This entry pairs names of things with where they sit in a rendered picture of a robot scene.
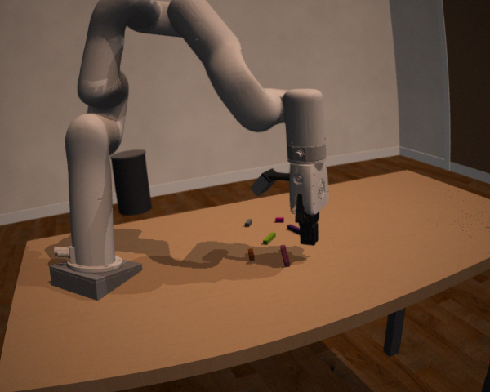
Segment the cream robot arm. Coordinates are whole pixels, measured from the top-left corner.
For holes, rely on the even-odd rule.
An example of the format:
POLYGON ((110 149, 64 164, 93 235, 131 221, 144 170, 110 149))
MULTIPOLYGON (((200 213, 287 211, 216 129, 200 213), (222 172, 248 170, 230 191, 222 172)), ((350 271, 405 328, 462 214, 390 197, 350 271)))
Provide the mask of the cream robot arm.
POLYGON ((123 266, 114 250, 109 156, 121 144, 127 110, 128 81, 120 70, 127 26, 183 38, 243 127, 263 132, 285 123, 288 159, 327 157, 322 93, 263 89, 243 60, 239 40, 206 0, 100 0, 91 15, 78 78, 78 96, 88 114, 76 117, 65 136, 72 243, 54 247, 55 256, 67 256, 67 266, 83 273, 123 266))

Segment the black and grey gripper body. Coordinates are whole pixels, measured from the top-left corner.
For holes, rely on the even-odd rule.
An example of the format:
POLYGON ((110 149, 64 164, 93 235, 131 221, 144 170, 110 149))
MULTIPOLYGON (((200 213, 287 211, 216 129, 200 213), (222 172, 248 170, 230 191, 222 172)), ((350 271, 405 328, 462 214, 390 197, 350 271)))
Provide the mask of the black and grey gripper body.
POLYGON ((290 162, 289 195, 293 214, 296 214, 297 194, 302 194, 304 209, 311 216, 327 205, 329 193, 326 160, 327 157, 313 162, 287 159, 290 162))

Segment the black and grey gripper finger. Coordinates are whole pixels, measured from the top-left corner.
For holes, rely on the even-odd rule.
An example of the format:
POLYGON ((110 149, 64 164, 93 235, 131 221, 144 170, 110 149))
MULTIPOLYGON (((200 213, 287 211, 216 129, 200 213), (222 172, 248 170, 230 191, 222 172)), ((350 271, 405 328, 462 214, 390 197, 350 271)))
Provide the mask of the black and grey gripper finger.
POLYGON ((314 217, 307 215, 302 204, 302 194, 297 194, 296 200, 296 219, 295 222, 300 226, 301 244, 315 245, 316 244, 316 228, 314 226, 314 217), (301 224, 304 223, 304 224, 301 224))
POLYGON ((319 212, 314 215, 314 226, 316 228, 316 242, 319 241, 319 223, 316 223, 316 222, 319 222, 319 212))

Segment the lime green rod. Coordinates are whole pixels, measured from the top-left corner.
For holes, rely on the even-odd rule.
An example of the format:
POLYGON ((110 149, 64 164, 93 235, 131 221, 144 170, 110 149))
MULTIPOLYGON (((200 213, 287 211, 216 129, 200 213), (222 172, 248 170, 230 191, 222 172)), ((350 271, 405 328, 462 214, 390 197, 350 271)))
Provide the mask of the lime green rod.
POLYGON ((263 244, 268 245, 274 238, 276 237, 276 233, 271 232, 264 240, 263 244))

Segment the purple rod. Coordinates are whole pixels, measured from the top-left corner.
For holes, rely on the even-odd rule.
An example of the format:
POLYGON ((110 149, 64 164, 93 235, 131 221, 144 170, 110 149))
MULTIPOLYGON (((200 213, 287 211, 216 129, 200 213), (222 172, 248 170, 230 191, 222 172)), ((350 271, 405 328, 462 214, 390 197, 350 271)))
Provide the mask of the purple rod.
POLYGON ((294 225, 288 225, 287 229, 291 230, 294 233, 300 234, 300 228, 294 226, 294 225))

